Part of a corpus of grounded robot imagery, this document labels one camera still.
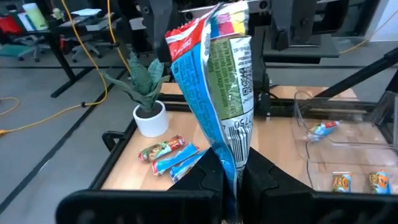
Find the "wooden tabletop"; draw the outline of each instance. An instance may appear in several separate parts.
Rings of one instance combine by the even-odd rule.
[[[297,91],[306,91],[310,95],[316,95],[324,89],[326,88],[310,86],[277,86],[272,89],[272,93],[277,95],[279,98],[293,98]],[[162,92],[181,94],[178,85],[174,83],[164,84]],[[350,89],[337,97],[355,98],[356,95],[353,90]],[[200,149],[207,149],[209,147],[209,144],[192,113],[168,111],[168,115],[170,124],[169,129],[165,134],[157,138],[145,138],[137,130],[132,135],[125,150],[103,184],[102,189],[167,190],[173,185],[169,172],[165,172],[161,176],[154,176],[150,164],[138,159],[138,152],[153,144],[168,140],[176,134],[181,134],[186,142],[192,142]],[[291,121],[292,118],[271,117],[265,119],[255,117],[251,146],[286,173],[314,189],[330,190],[331,180],[333,177],[332,172],[351,171],[354,173],[353,178],[356,180],[355,182],[353,181],[353,192],[366,192],[368,191],[368,184],[366,181],[369,172],[377,171],[385,166],[358,165],[355,164],[355,159],[358,160],[362,158],[362,160],[369,162],[369,160],[372,160],[373,156],[378,156],[378,158],[380,158],[381,155],[382,161],[375,159],[375,165],[394,165],[398,163],[396,154],[392,153],[390,150],[382,151],[382,153],[374,150],[369,150],[367,152],[347,152],[347,150],[341,150],[338,152],[331,152],[330,150],[321,151],[321,148],[326,147],[325,144],[306,145],[306,141],[301,141],[298,139],[297,135],[295,136]],[[350,126],[346,128],[351,130],[352,128],[357,127]],[[367,131],[363,132],[361,139],[370,139],[369,142],[385,143],[383,136],[377,128],[368,125],[365,127],[365,130]],[[315,162],[308,163],[307,171],[308,153],[311,156],[311,161]],[[339,156],[339,158],[346,159],[346,164],[328,162],[330,158],[333,159],[337,156]],[[398,175],[398,170],[396,170],[394,166],[392,166],[389,171],[397,172]]]

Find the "transparent container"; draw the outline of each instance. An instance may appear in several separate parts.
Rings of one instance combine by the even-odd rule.
[[[352,192],[371,193],[369,174],[385,169],[391,191],[398,194],[398,147],[384,139],[371,109],[355,98],[295,94],[291,127],[315,190],[330,191],[333,172],[351,172]],[[317,134],[320,123],[336,121],[339,124],[330,134]]]

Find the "potted plant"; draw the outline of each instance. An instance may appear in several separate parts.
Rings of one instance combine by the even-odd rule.
[[[104,77],[123,88],[132,101],[138,103],[133,111],[134,119],[141,134],[154,138],[165,133],[169,128],[169,118],[163,102],[157,100],[162,83],[169,81],[170,76],[162,77],[164,64],[155,59],[146,69],[131,52],[129,59],[129,82],[114,79],[104,73]]]

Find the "yellow cable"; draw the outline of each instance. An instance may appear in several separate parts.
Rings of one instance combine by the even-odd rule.
[[[361,43],[355,45],[354,47],[349,48],[349,49],[344,50],[344,51],[339,52],[339,53],[340,53],[340,54],[343,54],[343,53],[350,52],[350,51],[352,51],[352,50],[354,50],[354,49],[357,49],[359,46],[365,44],[365,43],[368,42],[369,40],[371,40],[372,37],[373,37],[375,34],[377,34],[377,32],[379,32],[379,30],[381,30],[381,28],[383,28],[383,27],[384,27],[384,26],[397,14],[397,13],[398,13],[398,10],[396,10],[395,13],[393,13],[393,15],[392,15],[390,18],[388,18],[388,20],[387,20],[386,22],[383,23],[383,25],[381,25],[379,28],[377,28],[376,31],[374,31],[374,33],[372,34],[372,36],[371,36],[369,39],[366,39],[366,40],[362,41]]]
[[[79,33],[78,33],[77,30],[76,30],[75,23],[73,22],[72,16],[70,15],[70,11],[69,11],[69,9],[68,9],[68,6],[65,4],[65,0],[61,0],[61,2],[62,2],[62,4],[63,4],[63,7],[65,8],[65,11],[67,12],[67,15],[68,15],[69,20],[71,21],[72,29],[73,29],[73,31],[74,31],[74,33],[75,33],[75,35],[76,35],[76,38],[78,39],[78,41],[79,41],[81,47],[83,48],[83,50],[84,50],[85,53],[87,54],[87,57],[91,60],[91,62],[92,62],[93,65],[95,66],[95,69],[97,70],[99,76],[101,77],[101,80],[102,80],[102,82],[103,82],[104,89],[105,89],[105,95],[104,95],[104,97],[102,98],[102,100],[100,100],[99,102],[94,102],[94,103],[86,103],[86,106],[101,104],[101,103],[104,102],[104,101],[106,100],[106,98],[108,97],[108,89],[107,89],[107,87],[106,87],[106,82],[105,82],[104,76],[102,75],[101,70],[100,70],[100,68],[98,67],[98,65],[95,63],[94,59],[91,57],[90,53],[87,51],[87,49],[86,49],[86,47],[85,47],[83,41],[81,41],[80,36],[79,36]],[[3,112],[3,113],[0,114],[0,115],[3,115],[3,114],[6,114],[6,113],[10,112],[10,111],[13,110],[15,107],[17,107],[18,104],[15,105],[13,108],[7,110],[6,112]],[[32,124],[28,124],[28,125],[25,125],[25,126],[22,126],[22,127],[19,127],[19,128],[10,129],[10,130],[2,130],[2,129],[0,129],[0,136],[2,136],[2,135],[4,135],[4,134],[7,134],[7,133],[11,133],[11,132],[14,132],[14,131],[19,131],[19,130],[22,130],[22,129],[25,129],[25,128],[29,128],[29,127],[32,127],[32,126],[41,124],[41,123],[46,122],[46,121],[48,121],[48,120],[50,120],[50,119],[52,119],[52,118],[54,118],[54,117],[56,117],[56,116],[58,116],[58,115],[61,115],[61,114],[65,113],[65,112],[67,112],[67,111],[70,111],[70,110],[73,110],[73,109],[76,109],[76,108],[79,108],[79,107],[81,107],[81,105],[71,106],[71,107],[69,107],[69,108],[67,108],[67,109],[64,109],[64,110],[61,110],[61,111],[59,111],[58,113],[55,113],[54,115],[49,116],[48,118],[45,118],[45,119],[43,119],[43,120],[41,120],[41,121],[34,122],[34,123],[32,123]]]
[[[111,22],[111,3],[110,3],[110,2],[111,2],[110,0],[107,0],[107,7],[108,7],[108,24],[109,24],[109,32],[111,33],[111,37],[112,37],[113,43],[115,44],[115,43],[116,43],[116,38],[114,37],[114,35],[113,35],[113,30],[112,30],[112,22]],[[124,57],[123,57],[123,55],[122,55],[122,52],[120,51],[119,46],[117,46],[116,49],[117,49],[117,51],[118,51],[118,54],[119,54],[120,59],[123,61],[124,66],[126,66],[126,69],[129,71],[129,73],[131,73],[130,67],[129,67],[129,65],[128,65],[127,62],[126,62],[126,59],[124,59]]]
[[[19,103],[21,102],[20,99],[15,98],[15,97],[3,97],[3,98],[0,98],[0,100],[15,100],[15,101],[17,101],[17,103],[15,104],[15,106],[13,106],[12,108],[6,110],[5,112],[0,113],[0,116],[1,116],[1,115],[5,115],[6,113],[8,113],[8,112],[12,111],[13,109],[17,108],[17,106],[18,106]]]

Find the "white pot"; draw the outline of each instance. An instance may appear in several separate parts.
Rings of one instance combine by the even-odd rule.
[[[151,118],[143,118],[137,115],[137,111],[141,106],[137,106],[132,112],[139,131],[143,136],[148,138],[160,136],[169,128],[169,118],[167,117],[166,107],[159,100],[157,100],[155,104],[160,105],[162,109],[157,115]]]

